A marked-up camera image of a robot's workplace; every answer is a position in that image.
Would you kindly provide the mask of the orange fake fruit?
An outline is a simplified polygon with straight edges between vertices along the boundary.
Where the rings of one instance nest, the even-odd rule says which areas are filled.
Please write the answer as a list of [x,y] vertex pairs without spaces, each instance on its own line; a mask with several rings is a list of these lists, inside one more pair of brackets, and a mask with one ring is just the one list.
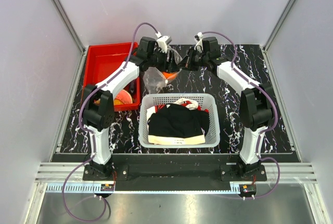
[[170,82],[176,79],[178,76],[178,72],[172,72],[172,73],[163,72],[162,74],[164,75],[165,79]]

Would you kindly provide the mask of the clear zip top bag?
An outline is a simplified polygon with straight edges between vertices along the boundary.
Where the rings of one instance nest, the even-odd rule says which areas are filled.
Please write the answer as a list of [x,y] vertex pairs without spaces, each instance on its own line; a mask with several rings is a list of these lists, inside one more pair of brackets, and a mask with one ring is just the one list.
[[[173,48],[169,48],[169,51],[174,52],[175,61],[176,61],[176,64],[178,64],[182,60],[181,55],[178,53],[178,51],[176,51]],[[167,87],[168,84],[171,83],[170,81],[165,79],[165,77],[162,73],[163,72],[180,73],[180,71],[181,71],[181,68],[178,65],[177,65],[177,71],[159,71],[156,67],[149,67],[148,70],[145,71],[144,75],[143,75],[143,82],[144,82],[145,89],[147,90],[147,92],[149,94],[157,94],[157,93],[161,92],[162,89],[164,89],[165,87]]]

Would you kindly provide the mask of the red watermelon slice toy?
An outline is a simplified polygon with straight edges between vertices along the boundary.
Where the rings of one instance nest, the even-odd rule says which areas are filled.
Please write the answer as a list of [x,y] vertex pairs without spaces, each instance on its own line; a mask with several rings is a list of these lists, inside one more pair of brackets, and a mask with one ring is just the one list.
[[121,101],[122,104],[132,104],[133,103],[133,98],[127,90],[121,90],[117,94],[116,99]]

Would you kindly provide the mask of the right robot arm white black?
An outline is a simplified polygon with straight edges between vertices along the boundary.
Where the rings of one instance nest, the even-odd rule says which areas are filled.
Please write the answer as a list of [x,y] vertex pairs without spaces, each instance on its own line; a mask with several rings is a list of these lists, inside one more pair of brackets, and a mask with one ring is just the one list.
[[202,32],[195,35],[195,46],[189,49],[179,66],[189,71],[205,67],[240,96],[239,116],[245,128],[244,140],[239,160],[231,173],[246,181],[260,171],[264,161],[260,148],[265,134],[278,122],[277,108],[272,99],[273,88],[247,76],[235,65],[235,58],[223,56],[216,37],[205,38],[203,35]]

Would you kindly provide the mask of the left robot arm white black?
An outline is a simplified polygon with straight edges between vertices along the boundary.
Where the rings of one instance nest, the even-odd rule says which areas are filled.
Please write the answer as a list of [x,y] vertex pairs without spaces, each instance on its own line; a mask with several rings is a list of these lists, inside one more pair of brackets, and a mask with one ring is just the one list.
[[100,180],[112,175],[112,152],[109,148],[109,128],[114,121],[114,99],[130,82],[150,67],[168,72],[175,64],[171,54],[170,36],[141,38],[136,49],[130,49],[128,57],[111,75],[97,83],[88,84],[83,90],[83,102],[79,113],[79,125],[89,134],[91,156],[84,165],[94,171]]

